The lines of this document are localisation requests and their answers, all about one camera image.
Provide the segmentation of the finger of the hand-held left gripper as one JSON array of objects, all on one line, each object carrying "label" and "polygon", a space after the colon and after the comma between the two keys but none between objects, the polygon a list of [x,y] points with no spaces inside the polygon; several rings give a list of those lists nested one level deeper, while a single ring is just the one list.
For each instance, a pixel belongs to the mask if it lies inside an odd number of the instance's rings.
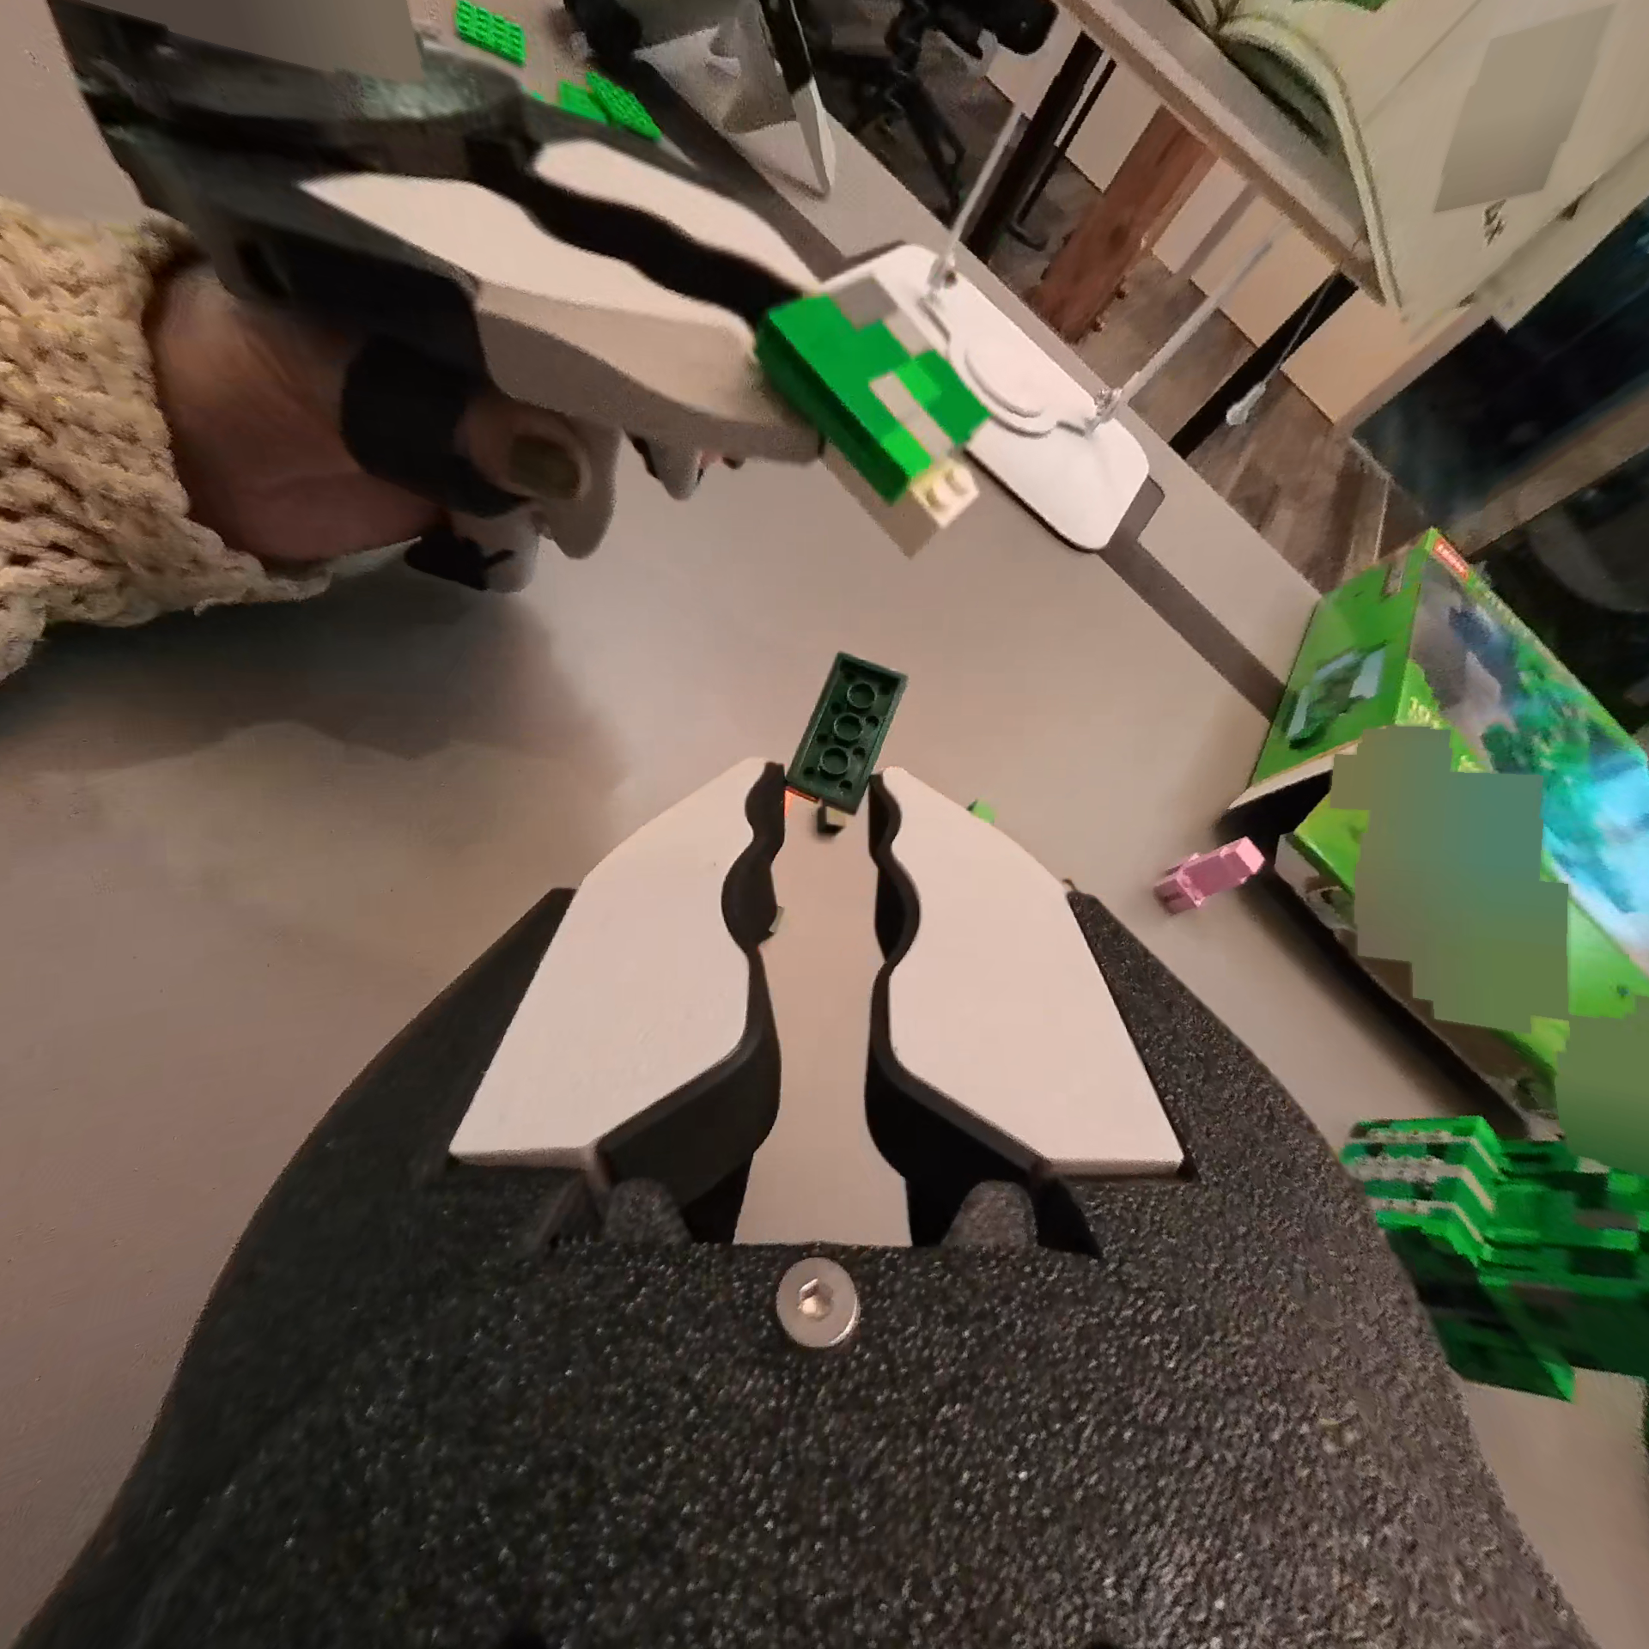
[{"label": "finger of the hand-held left gripper", "polygon": [[760,213],[594,129],[519,142],[515,201],[542,235],[515,284],[615,321],[758,325],[821,282]]},{"label": "finger of the hand-held left gripper", "polygon": [[662,458],[806,468],[817,431],[756,360],[760,323],[629,323],[525,295],[544,236],[501,182],[330,172],[303,195],[378,270],[358,284],[362,333],[466,386],[621,431]]}]

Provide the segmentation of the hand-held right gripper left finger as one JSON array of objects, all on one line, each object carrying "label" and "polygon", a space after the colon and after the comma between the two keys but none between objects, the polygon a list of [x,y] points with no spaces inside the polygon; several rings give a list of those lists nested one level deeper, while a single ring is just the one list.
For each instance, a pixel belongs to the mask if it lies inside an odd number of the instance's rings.
[{"label": "hand-held right gripper left finger", "polygon": [[762,945],[788,784],[747,759],[613,849],[570,898],[448,1155],[662,1187],[731,1246],[778,1122],[782,1055]]}]

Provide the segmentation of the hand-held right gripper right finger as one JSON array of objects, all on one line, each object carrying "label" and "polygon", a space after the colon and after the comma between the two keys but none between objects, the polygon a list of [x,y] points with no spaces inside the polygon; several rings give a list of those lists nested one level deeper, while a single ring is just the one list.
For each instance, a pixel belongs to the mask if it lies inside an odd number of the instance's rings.
[{"label": "hand-held right gripper right finger", "polygon": [[1027,1234],[1092,1247],[1090,1183],[1177,1183],[1186,1151],[1065,884],[908,770],[870,792],[880,971],[864,1114],[939,1247],[988,1185]]}]

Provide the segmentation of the green and grey lego assembly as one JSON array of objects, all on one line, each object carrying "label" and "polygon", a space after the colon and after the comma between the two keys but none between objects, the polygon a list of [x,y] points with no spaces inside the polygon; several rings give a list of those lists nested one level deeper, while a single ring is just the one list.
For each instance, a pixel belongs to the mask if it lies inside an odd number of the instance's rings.
[{"label": "green and grey lego assembly", "polygon": [[807,421],[839,484],[908,558],[978,503],[966,460],[988,423],[978,396],[878,278],[770,309],[756,360]]}]

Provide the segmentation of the dark green lego plate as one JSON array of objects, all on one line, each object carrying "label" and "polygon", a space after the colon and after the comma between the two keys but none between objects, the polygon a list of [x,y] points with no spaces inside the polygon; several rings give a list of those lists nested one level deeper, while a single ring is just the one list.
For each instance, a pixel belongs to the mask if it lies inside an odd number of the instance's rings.
[{"label": "dark green lego plate", "polygon": [[837,653],[788,767],[788,788],[827,812],[857,816],[908,682],[902,672]]}]

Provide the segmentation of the person's left forearm knit sleeve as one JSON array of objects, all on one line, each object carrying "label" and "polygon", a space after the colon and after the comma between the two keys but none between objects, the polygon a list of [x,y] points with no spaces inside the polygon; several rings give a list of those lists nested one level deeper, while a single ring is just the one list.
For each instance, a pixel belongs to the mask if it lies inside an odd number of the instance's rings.
[{"label": "person's left forearm knit sleeve", "polygon": [[328,572],[275,572],[193,517],[146,333],[166,280],[201,262],[168,219],[138,227],[3,203],[3,676],[54,627],[299,604]]}]

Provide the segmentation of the pink lego pig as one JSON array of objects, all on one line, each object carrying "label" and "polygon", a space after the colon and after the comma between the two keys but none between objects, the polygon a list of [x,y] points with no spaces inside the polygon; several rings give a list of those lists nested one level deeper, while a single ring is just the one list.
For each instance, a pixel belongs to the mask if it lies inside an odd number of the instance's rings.
[{"label": "pink lego pig", "polygon": [[1243,888],[1265,869],[1263,849],[1251,839],[1235,839],[1216,851],[1184,857],[1155,882],[1151,892],[1167,914],[1186,916]]}]

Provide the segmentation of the green lego set box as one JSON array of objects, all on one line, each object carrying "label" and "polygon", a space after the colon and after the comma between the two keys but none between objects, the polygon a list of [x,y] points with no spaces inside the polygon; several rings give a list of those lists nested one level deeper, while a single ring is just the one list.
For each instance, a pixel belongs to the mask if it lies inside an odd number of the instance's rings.
[{"label": "green lego set box", "polygon": [[1542,871],[1569,894],[1571,1006],[1585,1018],[1626,1018],[1646,1002],[1646,753],[1432,529],[1320,602],[1249,788],[1230,808],[1233,831],[1273,853],[1275,878],[1339,951],[1553,1136],[1567,1018],[1514,1032],[1442,1024],[1406,965],[1359,957],[1367,816],[1339,812],[1330,786],[1334,763],[1375,729],[1442,731],[1459,772],[1542,780]]}]

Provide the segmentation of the green lego creeper build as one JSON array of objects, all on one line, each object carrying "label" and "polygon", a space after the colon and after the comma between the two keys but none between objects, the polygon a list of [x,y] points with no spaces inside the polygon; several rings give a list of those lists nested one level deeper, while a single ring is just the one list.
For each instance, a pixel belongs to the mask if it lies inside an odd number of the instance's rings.
[{"label": "green lego creeper build", "polygon": [[1648,1379],[1648,1181],[1479,1118],[1359,1124],[1367,1194],[1451,1369],[1573,1401],[1577,1375]]}]

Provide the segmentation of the person's left hand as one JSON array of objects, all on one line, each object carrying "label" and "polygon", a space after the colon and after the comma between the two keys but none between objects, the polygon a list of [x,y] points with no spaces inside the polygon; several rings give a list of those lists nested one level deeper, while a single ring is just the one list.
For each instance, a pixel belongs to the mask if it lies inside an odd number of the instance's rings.
[{"label": "person's left hand", "polygon": [[[289,572],[448,527],[440,503],[368,474],[344,443],[358,341],[238,299],[203,262],[168,276],[144,325],[179,482],[195,521],[230,549]],[[478,388],[452,447],[542,527],[613,511],[611,431]]]}]

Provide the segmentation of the silver monitor stand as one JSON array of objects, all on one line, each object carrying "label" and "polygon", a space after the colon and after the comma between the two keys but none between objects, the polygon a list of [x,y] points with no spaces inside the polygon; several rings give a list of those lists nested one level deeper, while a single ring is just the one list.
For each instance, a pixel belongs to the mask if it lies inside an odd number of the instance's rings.
[{"label": "silver monitor stand", "polygon": [[792,3],[639,3],[639,54],[719,136],[819,199],[837,148]]}]

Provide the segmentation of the black tripod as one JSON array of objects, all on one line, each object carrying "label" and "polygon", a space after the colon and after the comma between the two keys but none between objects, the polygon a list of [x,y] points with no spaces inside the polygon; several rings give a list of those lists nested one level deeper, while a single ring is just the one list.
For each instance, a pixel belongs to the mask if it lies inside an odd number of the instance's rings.
[{"label": "black tripod", "polygon": [[943,36],[963,56],[984,62],[984,40],[1012,56],[1041,52],[1059,21],[1053,3],[904,3],[898,5],[880,52],[831,46],[819,60],[823,74],[853,91],[853,132],[904,119],[915,132],[949,132],[935,97],[921,83],[921,52],[929,36]]}]

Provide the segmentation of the table with wooden leg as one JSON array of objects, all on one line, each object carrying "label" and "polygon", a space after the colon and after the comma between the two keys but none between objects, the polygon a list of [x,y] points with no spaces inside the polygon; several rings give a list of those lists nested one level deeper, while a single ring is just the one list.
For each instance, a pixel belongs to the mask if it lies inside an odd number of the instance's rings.
[{"label": "table with wooden leg", "polygon": [[1108,54],[1161,101],[1102,201],[1055,252],[1029,297],[1076,344],[1220,160],[1332,268],[1379,295],[1365,215],[1345,162],[1298,129],[1184,11],[1167,3],[1065,5],[1080,46]]}]

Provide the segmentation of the white stand with clear rods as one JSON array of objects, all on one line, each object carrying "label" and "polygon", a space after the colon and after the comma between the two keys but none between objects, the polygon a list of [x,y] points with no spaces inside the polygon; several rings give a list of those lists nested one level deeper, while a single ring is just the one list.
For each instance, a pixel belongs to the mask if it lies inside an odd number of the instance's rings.
[{"label": "white stand with clear rods", "polygon": [[1020,113],[1012,111],[937,254],[900,244],[829,284],[853,337],[864,337],[866,325],[880,325],[898,343],[900,362],[937,356],[984,407],[974,437],[968,443],[945,439],[935,462],[896,502],[884,502],[851,460],[829,449],[831,474],[908,556],[957,525],[980,500],[978,472],[1071,549],[1106,549],[1149,480],[1149,458],[1124,427],[1124,407],[1184,350],[1283,238],[1283,233],[1271,233],[1124,386],[1090,394],[980,286],[963,278],[963,233],[976,225],[1020,123]]}]

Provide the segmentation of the white cabinet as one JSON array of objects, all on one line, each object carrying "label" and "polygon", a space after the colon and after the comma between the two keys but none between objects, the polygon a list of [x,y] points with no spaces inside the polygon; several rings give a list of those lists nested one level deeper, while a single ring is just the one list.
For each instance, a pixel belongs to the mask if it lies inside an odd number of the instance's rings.
[{"label": "white cabinet", "polygon": [[1338,50],[1385,301],[1467,301],[1646,140],[1646,3],[1392,3]]}]

